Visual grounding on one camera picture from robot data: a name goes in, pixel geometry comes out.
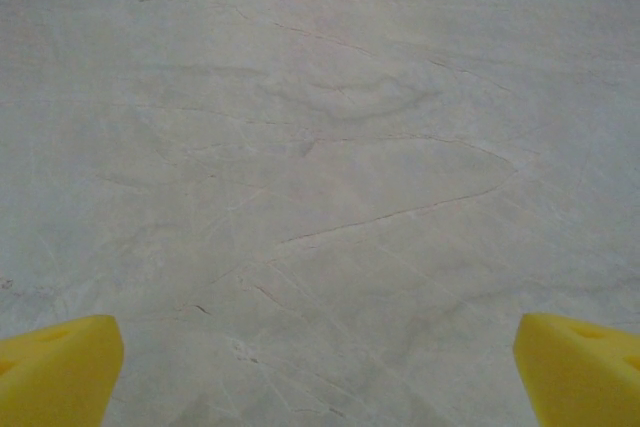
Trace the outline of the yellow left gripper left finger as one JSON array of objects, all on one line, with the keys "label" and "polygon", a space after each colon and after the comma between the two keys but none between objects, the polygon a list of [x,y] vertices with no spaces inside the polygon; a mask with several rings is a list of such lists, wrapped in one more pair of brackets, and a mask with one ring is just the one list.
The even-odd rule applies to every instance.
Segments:
[{"label": "yellow left gripper left finger", "polygon": [[100,426],[124,359],[116,319],[94,315],[1,341],[3,426]]}]

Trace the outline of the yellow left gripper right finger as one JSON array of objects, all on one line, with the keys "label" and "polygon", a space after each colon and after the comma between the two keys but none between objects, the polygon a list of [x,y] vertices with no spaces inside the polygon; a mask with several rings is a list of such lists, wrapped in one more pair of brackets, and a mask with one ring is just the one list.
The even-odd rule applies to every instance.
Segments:
[{"label": "yellow left gripper right finger", "polygon": [[548,313],[525,314],[514,360],[541,426],[637,426],[639,336]]}]

